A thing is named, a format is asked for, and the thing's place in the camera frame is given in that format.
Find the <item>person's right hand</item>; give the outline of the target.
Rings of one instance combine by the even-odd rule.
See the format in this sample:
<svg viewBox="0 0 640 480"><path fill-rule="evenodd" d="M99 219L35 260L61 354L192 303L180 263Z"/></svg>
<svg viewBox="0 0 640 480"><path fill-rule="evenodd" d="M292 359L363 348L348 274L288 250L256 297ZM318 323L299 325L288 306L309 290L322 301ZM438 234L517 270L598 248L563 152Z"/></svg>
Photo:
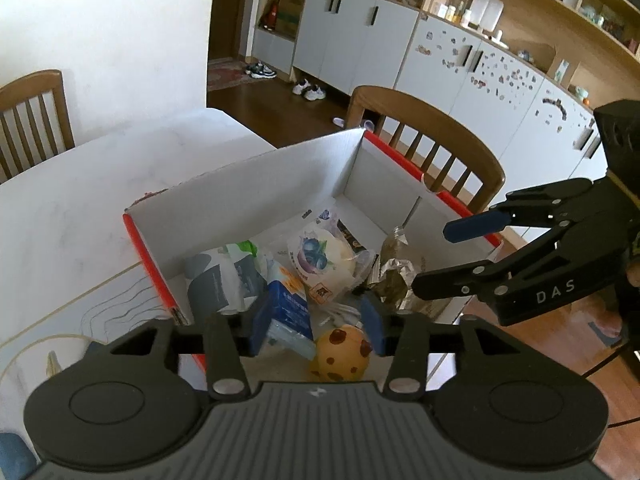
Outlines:
<svg viewBox="0 0 640 480"><path fill-rule="evenodd" d="M599 307L592 312L594 322L605 336L617 338L623 329L639 327L639 320L632 316L639 314L639 261L634 260L626 267L629 286L622 292L608 287L599 292Z"/></svg>

